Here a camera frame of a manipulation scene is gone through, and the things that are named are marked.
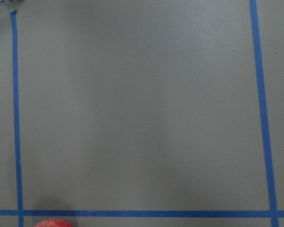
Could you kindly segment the red pomegranate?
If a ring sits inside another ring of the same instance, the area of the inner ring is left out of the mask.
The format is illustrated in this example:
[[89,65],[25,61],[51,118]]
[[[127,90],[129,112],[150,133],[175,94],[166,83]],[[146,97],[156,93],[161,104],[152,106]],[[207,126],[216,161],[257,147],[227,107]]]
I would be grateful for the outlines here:
[[40,221],[34,227],[73,227],[73,225],[63,219],[51,218]]

